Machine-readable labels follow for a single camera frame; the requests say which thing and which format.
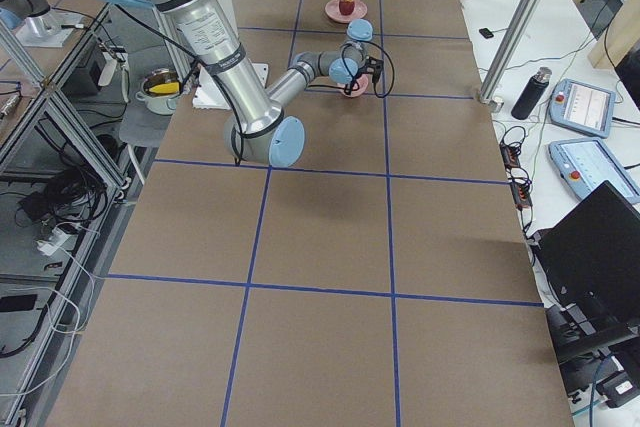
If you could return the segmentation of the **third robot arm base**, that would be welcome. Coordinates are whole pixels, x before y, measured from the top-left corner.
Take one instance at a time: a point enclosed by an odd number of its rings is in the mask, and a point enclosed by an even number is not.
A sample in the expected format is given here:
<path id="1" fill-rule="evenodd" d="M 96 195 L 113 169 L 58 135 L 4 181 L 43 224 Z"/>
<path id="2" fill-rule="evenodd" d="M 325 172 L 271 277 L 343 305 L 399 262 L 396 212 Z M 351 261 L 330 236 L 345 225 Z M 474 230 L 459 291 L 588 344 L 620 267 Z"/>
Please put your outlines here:
<path id="1" fill-rule="evenodd" d="M 71 35 L 48 0 L 1 0 L 1 21 L 26 47 L 62 48 Z"/>

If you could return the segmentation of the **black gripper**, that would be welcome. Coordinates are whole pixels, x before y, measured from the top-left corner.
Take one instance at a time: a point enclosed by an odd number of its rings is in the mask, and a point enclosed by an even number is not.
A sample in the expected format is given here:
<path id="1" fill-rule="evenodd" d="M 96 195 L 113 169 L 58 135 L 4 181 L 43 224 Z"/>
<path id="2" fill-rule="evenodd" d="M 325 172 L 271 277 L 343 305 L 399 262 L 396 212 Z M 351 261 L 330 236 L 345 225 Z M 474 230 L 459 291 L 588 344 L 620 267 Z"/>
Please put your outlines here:
<path id="1" fill-rule="evenodd" d="M 363 75 L 358 68 L 357 64 L 346 64 L 345 69 L 347 72 L 348 80 L 346 82 L 347 85 L 352 86 L 355 83 L 355 80 Z"/>

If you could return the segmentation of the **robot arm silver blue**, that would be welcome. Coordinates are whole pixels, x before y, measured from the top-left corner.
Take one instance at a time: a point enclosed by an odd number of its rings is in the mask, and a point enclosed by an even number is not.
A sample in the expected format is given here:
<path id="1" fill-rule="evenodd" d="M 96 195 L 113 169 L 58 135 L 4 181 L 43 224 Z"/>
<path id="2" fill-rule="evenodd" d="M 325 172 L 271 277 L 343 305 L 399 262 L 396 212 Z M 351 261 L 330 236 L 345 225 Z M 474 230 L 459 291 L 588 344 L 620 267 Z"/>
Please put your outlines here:
<path id="1" fill-rule="evenodd" d="M 337 50 L 301 53 L 274 84 L 263 87 L 218 0 L 104 1 L 155 8 L 175 23 L 188 43 L 186 52 L 201 63 L 232 110 L 224 139 L 237 161 L 293 165 L 303 151 L 305 129 L 298 118 L 285 114 L 285 106 L 318 77 L 351 91 L 365 75 L 377 80 L 383 70 L 382 61 L 365 46 L 372 39 L 371 24 L 355 20 Z"/>

